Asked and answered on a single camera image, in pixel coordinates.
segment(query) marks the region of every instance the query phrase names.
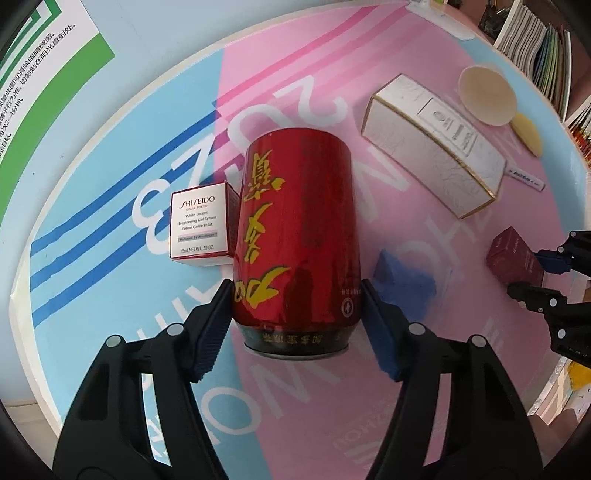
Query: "white and gold box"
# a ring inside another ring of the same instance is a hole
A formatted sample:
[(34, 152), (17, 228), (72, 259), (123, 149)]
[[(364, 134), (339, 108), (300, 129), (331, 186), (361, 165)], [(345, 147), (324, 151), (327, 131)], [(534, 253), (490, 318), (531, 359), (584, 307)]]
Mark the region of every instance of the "white and gold box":
[(406, 75), (372, 96), (361, 134), (458, 218), (497, 197), (506, 160), (458, 112)]

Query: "yellow object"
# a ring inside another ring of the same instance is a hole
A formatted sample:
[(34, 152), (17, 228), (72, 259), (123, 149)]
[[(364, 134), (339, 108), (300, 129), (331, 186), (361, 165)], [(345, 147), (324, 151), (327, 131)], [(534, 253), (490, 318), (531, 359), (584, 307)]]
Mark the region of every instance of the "yellow object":
[(578, 390), (591, 383), (591, 370), (581, 364), (572, 362), (569, 365), (570, 388)]
[(511, 121), (511, 128), (529, 151), (538, 158), (542, 156), (542, 153), (544, 153), (542, 139), (538, 129), (529, 118), (523, 113), (517, 112)]

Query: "dark red box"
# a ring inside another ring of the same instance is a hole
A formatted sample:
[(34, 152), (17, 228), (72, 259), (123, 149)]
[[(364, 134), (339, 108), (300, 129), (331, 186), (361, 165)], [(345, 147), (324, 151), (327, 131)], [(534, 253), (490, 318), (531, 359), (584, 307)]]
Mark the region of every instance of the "dark red box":
[(513, 227), (501, 232), (492, 242), (486, 265), (503, 285), (527, 282), (541, 287), (544, 269), (534, 253)]

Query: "round table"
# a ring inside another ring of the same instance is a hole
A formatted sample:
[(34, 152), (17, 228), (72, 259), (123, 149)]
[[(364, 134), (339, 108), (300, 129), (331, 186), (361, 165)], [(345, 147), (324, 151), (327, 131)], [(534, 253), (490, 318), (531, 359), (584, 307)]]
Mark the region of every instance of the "round table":
[[(526, 392), (548, 351), (547, 327), (508, 298), (485, 255), (509, 226), (533, 250), (554, 249), (568, 231), (583, 229), (587, 170), (535, 87), (486, 41), (452, 26), (464, 40), (402, 2), (303, 11), (189, 57), (111, 117), (43, 207), (11, 297), (21, 360), (56, 431), (109, 335), (154, 336), (231, 277), (228, 267), (169, 259), (171, 192), (191, 178), (239, 185), (250, 140), (292, 125), (330, 131), (352, 152), (363, 276), (371, 278), (383, 249), (432, 275), (437, 297), (425, 324), (447, 338), (485, 335)], [(515, 89), (519, 111), (544, 140), (541, 159), (509, 126), (488, 127), (463, 108), (459, 74), (482, 62), (495, 63)], [(457, 220), (359, 134), (371, 94), (400, 73), (456, 108), (505, 158), (544, 180), (545, 190), (505, 178), (494, 204)], [(573, 276), (550, 277), (547, 285), (569, 294)], [(379, 370), (361, 327), (344, 355), (284, 362), (249, 353), (233, 325), (194, 393), (231, 478), (359, 479), (398, 389)], [(440, 396), (431, 455), (443, 434), (447, 394)], [(144, 396), (154, 456), (165, 462), (149, 377)]]

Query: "red can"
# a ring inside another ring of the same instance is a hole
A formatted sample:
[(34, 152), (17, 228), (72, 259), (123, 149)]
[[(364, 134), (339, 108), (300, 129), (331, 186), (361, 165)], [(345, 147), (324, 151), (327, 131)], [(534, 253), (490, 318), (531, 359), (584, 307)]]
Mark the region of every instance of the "red can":
[(338, 137), (287, 128), (248, 148), (234, 282), (251, 349), (294, 359), (347, 348), (361, 273), (351, 154)]

